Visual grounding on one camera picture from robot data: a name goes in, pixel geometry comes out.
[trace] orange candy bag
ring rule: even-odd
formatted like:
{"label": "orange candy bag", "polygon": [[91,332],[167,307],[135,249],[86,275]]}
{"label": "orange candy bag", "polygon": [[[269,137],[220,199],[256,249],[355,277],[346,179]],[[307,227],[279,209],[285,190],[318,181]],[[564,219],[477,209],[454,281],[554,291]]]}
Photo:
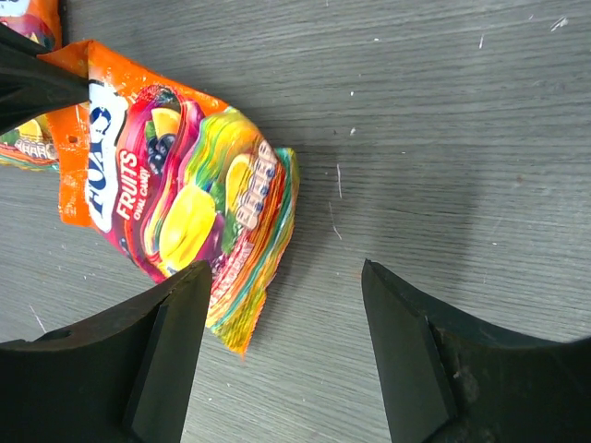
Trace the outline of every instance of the orange candy bag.
{"label": "orange candy bag", "polygon": [[62,221],[94,227],[156,282],[207,260],[207,326],[245,353],[294,228],[295,154],[98,42],[41,58],[90,79],[90,103],[48,114]]}
{"label": "orange candy bag", "polygon": [[[44,46],[62,45],[58,0],[0,0],[0,23]],[[57,153],[44,115],[0,135],[0,164],[57,169]]]}

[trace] black plastic claw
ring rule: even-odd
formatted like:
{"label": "black plastic claw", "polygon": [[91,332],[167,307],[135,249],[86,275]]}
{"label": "black plastic claw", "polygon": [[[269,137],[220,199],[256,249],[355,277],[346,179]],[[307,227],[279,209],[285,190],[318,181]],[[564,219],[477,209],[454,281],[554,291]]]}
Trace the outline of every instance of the black plastic claw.
{"label": "black plastic claw", "polygon": [[32,342],[0,344],[0,441],[180,441],[211,291],[207,263]]}
{"label": "black plastic claw", "polygon": [[362,275],[392,442],[591,441],[591,338],[497,327],[378,263]]}
{"label": "black plastic claw", "polygon": [[36,58],[45,48],[0,25],[0,134],[89,99],[88,80]]}

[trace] rainbow-colored packaging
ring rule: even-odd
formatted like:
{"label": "rainbow-colored packaging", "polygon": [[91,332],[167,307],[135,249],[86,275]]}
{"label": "rainbow-colored packaging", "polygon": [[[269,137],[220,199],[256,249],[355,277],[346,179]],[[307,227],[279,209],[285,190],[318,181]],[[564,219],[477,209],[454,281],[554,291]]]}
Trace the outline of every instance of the rainbow-colored packaging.
{"label": "rainbow-colored packaging", "polygon": [[245,353],[294,228],[295,154],[221,100],[100,43],[42,58],[79,75],[88,62],[90,104],[48,115],[62,220],[93,226],[156,282],[207,260],[207,326]]}
{"label": "rainbow-colored packaging", "polygon": [[[45,46],[62,45],[58,0],[0,0],[0,24]],[[23,169],[57,169],[57,152],[44,115],[0,135],[0,164]]]}

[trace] white speck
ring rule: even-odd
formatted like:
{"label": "white speck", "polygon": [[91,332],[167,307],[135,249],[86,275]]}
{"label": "white speck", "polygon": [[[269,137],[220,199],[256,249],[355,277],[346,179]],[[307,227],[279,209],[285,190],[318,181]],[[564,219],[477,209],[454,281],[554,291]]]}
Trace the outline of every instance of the white speck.
{"label": "white speck", "polygon": [[330,201],[329,201],[329,210],[331,210],[332,229],[334,230],[334,233],[336,233],[339,236],[339,239],[343,240],[343,238],[341,237],[341,235],[339,234],[339,232],[336,229],[336,225],[334,224],[334,215],[332,215],[332,204]]}
{"label": "white speck", "polygon": [[343,198],[343,191],[341,190],[341,167],[336,163],[336,179],[339,182],[339,197]]}
{"label": "white speck", "polygon": [[39,318],[39,316],[37,315],[37,313],[33,309],[33,306],[31,306],[29,304],[29,307],[30,307],[30,310],[32,311],[33,315],[35,316],[35,318],[37,318],[37,323],[39,323],[39,326],[41,326],[41,329],[43,329],[43,333],[46,334],[47,330],[45,329],[45,326],[42,324],[41,319]]}
{"label": "white speck", "polygon": [[566,17],[560,17],[552,25],[552,27],[550,28],[550,32],[554,32],[558,28],[562,28],[563,26],[566,26],[568,24],[569,24],[569,19],[567,19]]}

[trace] gray wooden table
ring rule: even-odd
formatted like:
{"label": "gray wooden table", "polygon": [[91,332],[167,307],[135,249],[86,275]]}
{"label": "gray wooden table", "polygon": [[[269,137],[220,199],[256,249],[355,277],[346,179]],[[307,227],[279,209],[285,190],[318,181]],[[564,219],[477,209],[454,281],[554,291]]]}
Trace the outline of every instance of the gray wooden table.
{"label": "gray wooden table", "polygon": [[[247,359],[206,334],[184,441],[388,441],[365,257],[503,327],[591,333],[588,2],[68,3],[73,40],[224,98],[299,156]],[[32,310],[53,329],[151,284],[60,223],[57,185],[0,169],[2,341],[42,332]]]}

